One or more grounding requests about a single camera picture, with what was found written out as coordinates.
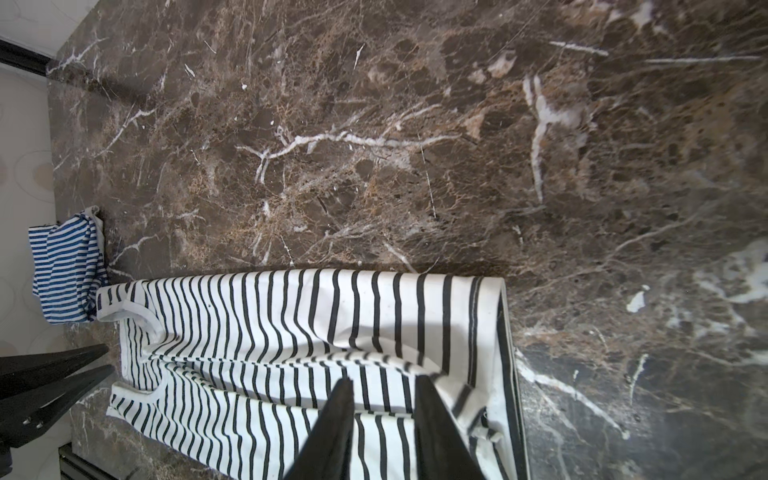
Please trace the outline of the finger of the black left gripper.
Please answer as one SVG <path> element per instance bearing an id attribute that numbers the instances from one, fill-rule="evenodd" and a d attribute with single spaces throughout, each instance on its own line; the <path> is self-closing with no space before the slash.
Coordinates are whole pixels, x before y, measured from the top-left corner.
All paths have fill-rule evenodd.
<path id="1" fill-rule="evenodd" d="M 105 344 L 1 358 L 1 398 L 31 391 L 81 370 L 109 352 Z"/>
<path id="2" fill-rule="evenodd" d="M 113 366 L 103 365 L 2 398 L 1 443 L 20 448 L 37 439 L 113 372 Z"/>

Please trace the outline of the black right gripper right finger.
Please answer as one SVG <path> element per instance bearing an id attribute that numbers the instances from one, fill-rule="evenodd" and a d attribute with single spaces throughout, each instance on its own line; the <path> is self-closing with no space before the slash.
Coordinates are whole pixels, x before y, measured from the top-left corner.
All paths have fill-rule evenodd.
<path id="1" fill-rule="evenodd" d="M 418 479 L 484 479 L 432 380 L 415 380 L 415 450 Z"/>

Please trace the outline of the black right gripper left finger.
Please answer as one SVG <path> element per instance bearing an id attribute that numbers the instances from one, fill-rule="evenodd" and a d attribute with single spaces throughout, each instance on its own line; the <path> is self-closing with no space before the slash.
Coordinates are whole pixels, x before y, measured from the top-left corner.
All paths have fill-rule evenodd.
<path id="1" fill-rule="evenodd" d="M 353 381 L 344 377 L 332 389 L 284 479 L 349 479 L 354 413 Z"/>

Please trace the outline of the blue white striped tank top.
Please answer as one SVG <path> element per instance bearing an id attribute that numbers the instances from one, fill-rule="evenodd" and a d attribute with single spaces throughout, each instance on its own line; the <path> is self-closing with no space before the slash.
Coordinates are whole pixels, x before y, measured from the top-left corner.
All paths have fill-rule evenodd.
<path id="1" fill-rule="evenodd" d="M 32 292 L 51 324 L 95 319 L 97 291 L 108 283 L 99 212 L 91 206 L 63 223 L 28 229 Z"/>

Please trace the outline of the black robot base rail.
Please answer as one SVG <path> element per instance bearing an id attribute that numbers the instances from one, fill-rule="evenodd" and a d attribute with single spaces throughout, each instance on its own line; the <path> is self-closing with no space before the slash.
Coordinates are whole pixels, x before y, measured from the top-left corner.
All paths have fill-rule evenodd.
<path id="1" fill-rule="evenodd" d="M 61 446 L 58 456 L 62 480 L 117 480 L 116 477 L 76 455 L 71 443 Z"/>

